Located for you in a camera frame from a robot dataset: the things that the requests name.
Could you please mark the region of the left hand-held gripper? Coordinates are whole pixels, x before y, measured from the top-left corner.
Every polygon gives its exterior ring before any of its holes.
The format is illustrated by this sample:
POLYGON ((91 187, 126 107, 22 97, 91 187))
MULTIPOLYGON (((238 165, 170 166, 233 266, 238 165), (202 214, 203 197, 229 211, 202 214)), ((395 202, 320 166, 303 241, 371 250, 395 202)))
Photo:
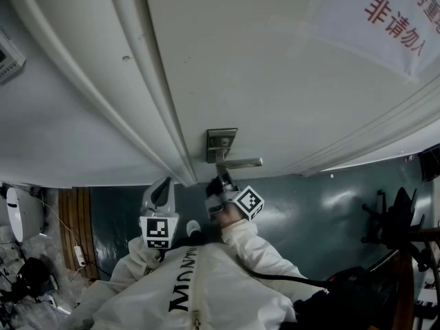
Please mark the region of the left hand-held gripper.
POLYGON ((143 194, 140 227, 149 249, 168 250, 173 244, 179 215, 175 212, 175 183, 171 177, 157 180, 143 194))

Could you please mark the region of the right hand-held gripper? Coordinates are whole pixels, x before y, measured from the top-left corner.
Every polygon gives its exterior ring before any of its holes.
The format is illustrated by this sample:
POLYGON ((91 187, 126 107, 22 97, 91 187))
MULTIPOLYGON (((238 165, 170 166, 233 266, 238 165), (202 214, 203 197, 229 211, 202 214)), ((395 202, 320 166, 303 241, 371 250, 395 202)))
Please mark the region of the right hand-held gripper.
POLYGON ((206 186, 205 207, 210 220, 215 220, 228 204, 234 204, 248 221, 253 220, 262 211, 265 200, 251 186, 238 188, 223 164, 217 164, 216 169, 218 177, 206 186))

